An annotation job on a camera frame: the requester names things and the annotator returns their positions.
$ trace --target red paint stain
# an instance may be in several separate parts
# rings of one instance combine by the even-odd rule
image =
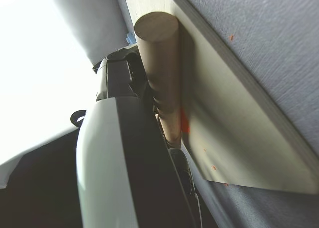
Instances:
[[[181,110],[181,131],[184,133],[190,133],[190,126],[189,126],[189,121],[188,118],[185,114],[184,109]]]

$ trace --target bright white light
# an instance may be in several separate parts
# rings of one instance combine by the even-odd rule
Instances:
[[[91,68],[52,0],[0,0],[0,164],[73,126]]]

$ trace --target wooden cylinder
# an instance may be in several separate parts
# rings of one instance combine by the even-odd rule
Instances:
[[[180,148],[178,20],[165,12],[152,12],[135,23],[134,31],[166,139]]]

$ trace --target gray fabric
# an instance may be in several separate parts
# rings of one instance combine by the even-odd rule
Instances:
[[[319,0],[189,1],[319,155]]]
[[[128,44],[117,0],[54,0],[93,64]]]
[[[204,180],[183,146],[194,181],[219,228],[316,228],[319,196]]]
[[[126,0],[118,0],[122,15],[123,15],[123,19],[126,25],[126,28],[128,29],[128,32],[130,32],[131,34],[134,35],[134,27],[132,24],[132,20],[131,20],[131,16],[130,16],[130,12],[128,9],[128,6],[126,4]]]

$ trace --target plywood board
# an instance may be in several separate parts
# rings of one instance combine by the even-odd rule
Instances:
[[[181,26],[184,143],[204,178],[319,193],[319,160],[266,92],[186,0],[126,0],[133,24],[149,12]]]

